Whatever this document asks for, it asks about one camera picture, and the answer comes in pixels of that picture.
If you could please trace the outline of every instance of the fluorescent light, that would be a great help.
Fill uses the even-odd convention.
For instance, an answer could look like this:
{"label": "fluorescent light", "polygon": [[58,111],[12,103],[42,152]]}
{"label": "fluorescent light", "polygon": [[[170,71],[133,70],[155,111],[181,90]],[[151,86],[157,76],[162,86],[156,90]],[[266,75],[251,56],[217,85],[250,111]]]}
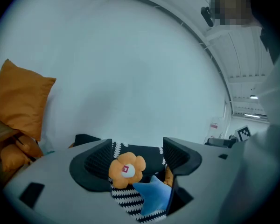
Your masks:
{"label": "fluorescent light", "polygon": [[252,114],[245,114],[245,116],[254,117],[254,118],[260,118],[260,116],[252,115]]}

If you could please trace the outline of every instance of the red logo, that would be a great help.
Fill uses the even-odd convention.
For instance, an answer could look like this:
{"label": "red logo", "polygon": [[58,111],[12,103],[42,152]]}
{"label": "red logo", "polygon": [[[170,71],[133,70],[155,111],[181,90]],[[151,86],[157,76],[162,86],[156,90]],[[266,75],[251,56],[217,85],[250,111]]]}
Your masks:
{"label": "red logo", "polygon": [[123,171],[123,172],[127,173],[128,170],[129,170],[129,167],[128,167],[128,166],[126,166],[126,165],[123,166],[123,168],[122,168],[122,171]]}

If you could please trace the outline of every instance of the black mesh panel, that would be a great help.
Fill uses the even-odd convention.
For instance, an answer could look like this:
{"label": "black mesh panel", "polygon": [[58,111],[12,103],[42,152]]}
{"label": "black mesh panel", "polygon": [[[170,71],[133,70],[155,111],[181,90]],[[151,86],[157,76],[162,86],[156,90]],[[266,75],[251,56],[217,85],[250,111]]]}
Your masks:
{"label": "black mesh panel", "polygon": [[185,164],[190,159],[188,153],[170,143],[164,142],[163,149],[165,160],[171,170]]}
{"label": "black mesh panel", "polygon": [[98,178],[108,180],[111,160],[111,147],[106,145],[90,154],[84,162],[85,169]]}

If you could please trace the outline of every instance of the zigzag pattern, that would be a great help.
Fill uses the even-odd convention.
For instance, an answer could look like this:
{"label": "zigzag pattern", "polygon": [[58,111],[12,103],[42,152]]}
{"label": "zigzag pattern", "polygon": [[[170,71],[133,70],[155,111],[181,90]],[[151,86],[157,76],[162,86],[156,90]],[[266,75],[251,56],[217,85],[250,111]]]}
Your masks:
{"label": "zigzag pattern", "polygon": [[149,214],[149,215],[146,215],[146,216],[143,216],[143,215],[141,215],[140,213],[137,213],[137,214],[131,215],[131,217],[133,217],[133,218],[136,219],[136,220],[141,220],[141,219],[144,219],[144,218],[146,218],[146,217],[151,217],[151,216],[160,214],[160,213],[162,213],[162,212],[165,212],[165,210],[157,210],[157,211],[154,211],[153,213],[151,213],[151,214]]}
{"label": "zigzag pattern", "polygon": [[148,221],[144,221],[144,222],[140,222],[140,223],[151,223],[152,224],[152,223],[159,222],[159,221],[161,221],[165,218],[166,218],[166,215],[162,215],[162,216],[159,216],[159,217],[155,217],[154,219],[150,219]]}
{"label": "zigzag pattern", "polygon": [[124,204],[124,203],[134,203],[142,201],[143,198],[141,196],[133,196],[133,197],[124,197],[124,198],[114,198],[114,200],[118,204]]}
{"label": "zigzag pattern", "polygon": [[120,155],[120,149],[121,149],[121,144],[116,143],[115,145],[115,150],[114,150],[114,158],[117,159],[117,157]]}
{"label": "zigzag pattern", "polygon": [[118,190],[112,191],[112,196],[125,196],[125,195],[132,195],[132,194],[139,194],[136,190]]}
{"label": "zigzag pattern", "polygon": [[122,207],[126,212],[130,212],[130,211],[136,211],[136,210],[141,210],[143,207],[143,204],[137,204],[137,205],[133,205],[133,206],[125,206]]}

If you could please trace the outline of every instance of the orange pillow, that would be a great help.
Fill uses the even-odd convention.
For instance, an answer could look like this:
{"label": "orange pillow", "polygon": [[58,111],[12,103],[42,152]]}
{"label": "orange pillow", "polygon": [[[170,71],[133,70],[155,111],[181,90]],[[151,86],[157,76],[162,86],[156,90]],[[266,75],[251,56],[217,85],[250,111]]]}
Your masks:
{"label": "orange pillow", "polygon": [[42,150],[37,143],[27,135],[22,135],[18,139],[15,139],[15,144],[20,150],[31,157],[43,156]]}
{"label": "orange pillow", "polygon": [[0,158],[2,160],[3,172],[17,169],[30,161],[30,159],[19,150],[15,144],[9,144],[2,148]]}
{"label": "orange pillow", "polygon": [[40,141],[43,112],[55,81],[7,59],[0,71],[0,121]]}

